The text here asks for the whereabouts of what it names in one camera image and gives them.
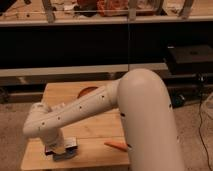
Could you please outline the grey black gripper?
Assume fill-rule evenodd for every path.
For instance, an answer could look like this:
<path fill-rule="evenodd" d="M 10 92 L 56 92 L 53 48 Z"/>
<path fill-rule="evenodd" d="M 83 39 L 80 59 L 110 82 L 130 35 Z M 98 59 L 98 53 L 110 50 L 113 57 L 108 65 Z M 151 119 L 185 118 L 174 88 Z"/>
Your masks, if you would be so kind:
<path fill-rule="evenodd" d="M 77 149 L 77 139 L 75 137 L 69 137 L 52 146 L 46 146 L 44 152 L 46 155 L 61 156 L 71 154 Z"/>

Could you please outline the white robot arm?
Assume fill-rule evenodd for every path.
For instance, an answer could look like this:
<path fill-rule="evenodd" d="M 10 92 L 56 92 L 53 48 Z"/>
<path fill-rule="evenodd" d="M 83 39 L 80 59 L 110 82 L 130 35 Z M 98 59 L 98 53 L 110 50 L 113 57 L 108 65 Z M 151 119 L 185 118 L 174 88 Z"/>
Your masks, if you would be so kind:
<path fill-rule="evenodd" d="M 159 75 L 148 69 L 131 70 L 56 110 L 34 104 L 23 134 L 62 154 L 62 127 L 114 108 L 120 112 L 132 171 L 185 171 L 168 90 Z"/>

